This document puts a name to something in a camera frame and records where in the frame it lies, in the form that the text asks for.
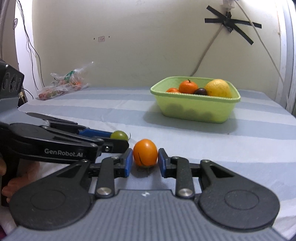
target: orange tomato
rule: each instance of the orange tomato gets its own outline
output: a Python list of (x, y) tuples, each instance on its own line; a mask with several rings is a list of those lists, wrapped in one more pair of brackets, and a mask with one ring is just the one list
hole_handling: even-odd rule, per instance
[(137, 166), (151, 167), (156, 164), (158, 151), (156, 145), (148, 139), (137, 142), (133, 148), (133, 157)]
[(177, 88), (169, 88), (166, 92), (180, 93), (180, 91)]
[(191, 80), (185, 80), (179, 85), (179, 91), (183, 94), (194, 94), (198, 85)]

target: white wall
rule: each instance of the white wall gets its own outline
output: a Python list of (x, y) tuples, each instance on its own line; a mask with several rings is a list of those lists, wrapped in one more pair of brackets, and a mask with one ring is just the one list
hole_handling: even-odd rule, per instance
[[(241, 0), (279, 68), (280, 33), (275, 1)], [(90, 61), (93, 86), (152, 86), (167, 76), (189, 75), (219, 28), (207, 5), (222, 11), (219, 0), (34, 0), (33, 32), (46, 83), (50, 73), (66, 74)], [(233, 18), (245, 20), (236, 6)], [(223, 78), (240, 89), (275, 99), (278, 75), (250, 26), (223, 29), (196, 76)], [(105, 36), (105, 42), (98, 37)]]
[[(32, 31), (32, 0), (20, 0), (25, 17), (26, 30), (28, 32), (30, 41), (34, 46), (33, 31)], [(32, 64), (29, 54), (29, 49), (26, 47), (27, 38), (24, 31), (20, 10), (18, 4), (15, 6), (15, 18), (18, 19), (18, 24), (15, 28), (15, 44), (17, 50), (17, 58), (19, 63), (19, 70), (25, 75), (23, 86), (31, 92), (34, 97), (37, 97), (36, 88), (33, 81)], [(33, 55), (33, 72), (38, 89), (41, 88), (39, 80), (38, 69), (36, 65), (36, 57)], [(32, 97), (26, 93), (28, 100)]]

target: green plastic basket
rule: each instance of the green plastic basket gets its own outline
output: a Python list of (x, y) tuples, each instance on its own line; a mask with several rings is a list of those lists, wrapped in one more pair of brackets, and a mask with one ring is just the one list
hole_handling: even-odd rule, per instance
[(191, 80), (203, 88), (213, 79), (174, 76), (168, 77), (151, 87), (150, 92), (155, 96), (163, 115), (178, 119), (223, 123), (229, 117), (235, 104), (241, 99), (237, 89), (227, 81), (233, 98), (203, 96), (181, 93), (168, 93), (169, 88), (178, 88), (184, 80)]

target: human hand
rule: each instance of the human hand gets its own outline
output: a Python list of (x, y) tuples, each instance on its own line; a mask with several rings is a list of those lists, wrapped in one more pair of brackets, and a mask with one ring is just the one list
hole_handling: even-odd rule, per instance
[(8, 182), (7, 186), (2, 189), (2, 194), (7, 197), (6, 201), (8, 203), (16, 191), (36, 180), (39, 167), (40, 163), (33, 161), (26, 167), (24, 175), (13, 178)]
[(0, 157), (0, 176), (4, 176), (6, 173), (6, 163), (5, 161)]

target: vegetable in plastic bag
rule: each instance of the vegetable in plastic bag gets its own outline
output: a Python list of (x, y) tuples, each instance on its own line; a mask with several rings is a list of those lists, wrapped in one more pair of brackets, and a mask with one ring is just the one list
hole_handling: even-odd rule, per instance
[(87, 88), (89, 84), (84, 84), (84, 76), (93, 63), (94, 62), (91, 62), (80, 69), (75, 69), (64, 76), (51, 73), (51, 76), (54, 77), (55, 80), (49, 86), (45, 86), (40, 90), (38, 95), (39, 99), (48, 100), (59, 95)]

